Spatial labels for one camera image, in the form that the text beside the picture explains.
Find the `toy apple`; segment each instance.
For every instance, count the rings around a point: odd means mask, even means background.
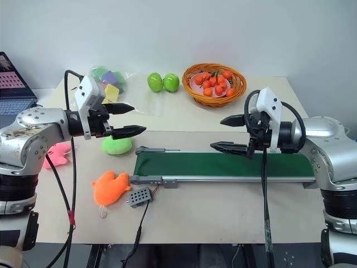
[[[162,79],[158,73],[152,73],[147,78],[147,83],[150,89],[154,92],[160,92],[162,90]]]
[[[180,80],[177,75],[169,73],[163,79],[163,86],[169,92],[176,92],[179,89]]]

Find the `green conveyor belt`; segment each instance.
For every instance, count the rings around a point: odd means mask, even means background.
[[[138,176],[260,176],[262,154],[253,159],[239,155],[195,152],[141,152]],[[268,176],[313,177],[309,161],[301,154],[268,154]]]

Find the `laptop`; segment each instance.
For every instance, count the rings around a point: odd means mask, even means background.
[[[11,125],[37,98],[4,52],[0,52],[0,129]]]

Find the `orange fruit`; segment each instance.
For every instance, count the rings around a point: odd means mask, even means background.
[[[198,75],[195,77],[195,83],[196,85],[201,85],[203,82],[203,76],[202,75]]]
[[[220,85],[223,89],[226,89],[226,87],[227,87],[226,82],[219,83],[218,85]]]
[[[208,73],[207,71],[205,71],[205,72],[202,74],[202,76],[203,76],[203,79],[204,79],[204,80],[209,80],[209,79],[211,78],[211,74]]]
[[[218,77],[217,84],[223,83],[223,82],[224,82],[224,77],[220,75],[220,76]]]
[[[206,97],[212,97],[212,89],[211,88],[205,88],[203,90],[203,95]]]
[[[211,87],[211,86],[210,86],[210,82],[209,82],[208,80],[203,81],[202,85],[203,85],[203,88],[209,88],[209,87]]]
[[[216,84],[216,77],[211,77],[209,81],[210,81],[211,87],[214,87]]]
[[[220,85],[218,85],[218,86],[215,88],[214,92],[216,93],[217,96],[221,96],[222,93],[223,93],[223,88],[222,88]]]
[[[235,94],[235,91],[233,88],[230,88],[227,90],[226,96],[227,97],[232,97]]]
[[[232,79],[232,73],[230,71],[224,71],[222,74],[225,79]]]

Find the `wicker basket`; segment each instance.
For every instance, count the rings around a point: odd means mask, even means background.
[[[198,94],[197,92],[194,92],[191,89],[190,80],[194,75],[202,73],[204,71],[212,73],[217,70],[219,71],[219,74],[222,74],[222,72],[225,70],[230,71],[232,73],[232,83],[230,87],[235,90],[235,94],[233,96],[212,98]],[[235,101],[244,94],[247,88],[247,82],[245,81],[244,76],[242,76],[239,72],[230,67],[216,63],[202,63],[191,66],[185,71],[184,75],[182,76],[182,84],[184,85],[186,91],[192,95],[195,101],[202,105],[211,107],[222,107],[232,101]]]

